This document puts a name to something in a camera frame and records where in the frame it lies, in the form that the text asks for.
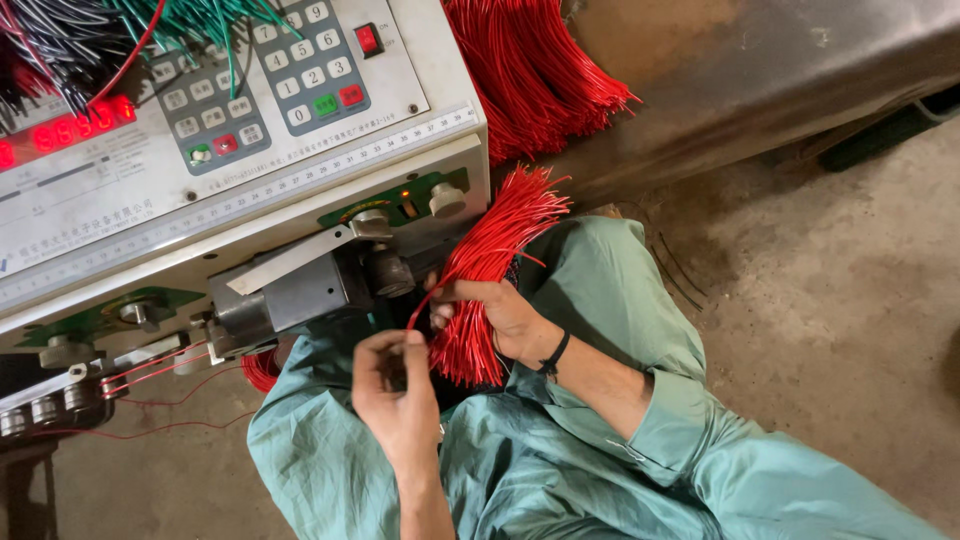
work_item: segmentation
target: digital display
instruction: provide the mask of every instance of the digital display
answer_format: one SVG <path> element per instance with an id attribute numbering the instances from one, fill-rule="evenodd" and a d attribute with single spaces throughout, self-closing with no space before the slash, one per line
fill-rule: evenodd
<path id="1" fill-rule="evenodd" d="M 126 96 L 101 100 L 91 108 L 89 120 L 64 114 L 0 139 L 0 171 L 136 121 L 133 103 Z"/>

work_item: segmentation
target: wrist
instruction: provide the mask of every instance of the wrist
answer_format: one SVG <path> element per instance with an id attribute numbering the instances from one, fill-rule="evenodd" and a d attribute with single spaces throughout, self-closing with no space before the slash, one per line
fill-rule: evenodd
<path id="1" fill-rule="evenodd" d="M 546 319 L 531 328 L 520 358 L 523 365 L 540 369 L 540 361 L 550 358 L 564 339 L 564 330 Z"/>
<path id="2" fill-rule="evenodd" d="M 427 456 L 408 466 L 394 466 L 394 475 L 401 493 L 423 492 L 440 482 L 440 461 L 436 456 Z"/>

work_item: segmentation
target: black thread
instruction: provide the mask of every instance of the black thread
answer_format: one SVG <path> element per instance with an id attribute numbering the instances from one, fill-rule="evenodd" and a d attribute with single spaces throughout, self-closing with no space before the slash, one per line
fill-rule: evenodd
<path id="1" fill-rule="evenodd" d="M 564 355 L 566 350 L 566 344 L 570 341 L 570 332 L 564 330 L 564 338 L 560 340 L 560 345 L 557 346 L 557 350 L 553 352 L 553 355 L 546 360 L 541 360 L 540 365 L 543 366 L 537 373 L 540 375 L 546 375 L 551 379 L 556 379 L 557 377 L 557 362 L 560 361 L 560 357 Z"/>

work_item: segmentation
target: dirty floor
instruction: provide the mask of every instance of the dirty floor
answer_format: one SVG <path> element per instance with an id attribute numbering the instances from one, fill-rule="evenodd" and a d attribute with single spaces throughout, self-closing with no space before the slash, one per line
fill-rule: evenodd
<path id="1" fill-rule="evenodd" d="M 847 173 L 785 172 L 760 157 L 625 193 L 618 205 L 647 225 L 648 244 L 703 307 L 667 285 L 703 336 L 709 385 L 725 404 L 851 465 L 951 536 L 960 536 L 958 147 L 954 121 Z M 211 373 L 156 378 L 133 397 L 176 400 Z M 183 405 L 120 404 L 107 430 L 221 425 L 260 399 L 232 370 Z M 246 423 L 64 441 L 50 478 L 59 538 L 294 538 L 247 454 Z M 48 513 L 50 479 L 36 468 L 35 503 L 14 519 Z"/>

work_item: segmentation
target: green clothing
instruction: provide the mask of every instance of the green clothing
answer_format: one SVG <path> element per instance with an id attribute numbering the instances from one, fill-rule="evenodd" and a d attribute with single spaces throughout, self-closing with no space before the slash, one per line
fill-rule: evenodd
<path id="1" fill-rule="evenodd" d="M 697 332 L 663 289 L 637 222 L 565 221 L 527 250 L 520 292 L 538 312 L 655 380 L 636 433 L 517 365 L 473 396 L 440 450 L 460 538 L 944 538 L 886 493 L 704 388 Z M 300 538 L 397 538 L 393 470 L 349 406 L 366 320 L 301 338 L 248 433 L 253 460 Z"/>

